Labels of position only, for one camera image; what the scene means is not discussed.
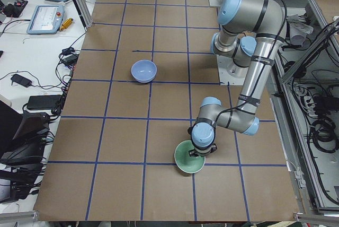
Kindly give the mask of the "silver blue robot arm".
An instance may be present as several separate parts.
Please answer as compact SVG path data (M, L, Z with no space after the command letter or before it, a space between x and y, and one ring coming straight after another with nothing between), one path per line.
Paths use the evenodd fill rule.
M275 56L287 31L287 8L274 0L222 0L218 14L221 30L214 34L212 53L230 58L228 73L243 77L237 104L224 108L219 99L206 97L188 129L193 149L189 156L206 156L217 149L218 126L254 135L259 128L257 108Z

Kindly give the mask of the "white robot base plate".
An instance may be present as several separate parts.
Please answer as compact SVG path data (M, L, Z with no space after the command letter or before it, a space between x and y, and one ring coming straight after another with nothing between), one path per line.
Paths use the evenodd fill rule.
M228 18L225 4L226 0L209 0L210 7L218 9L217 23L220 26L220 31L212 36L210 50L217 58L220 84L242 85L248 68L235 61L246 56L240 49L239 37L243 34L234 34L223 29L225 18Z

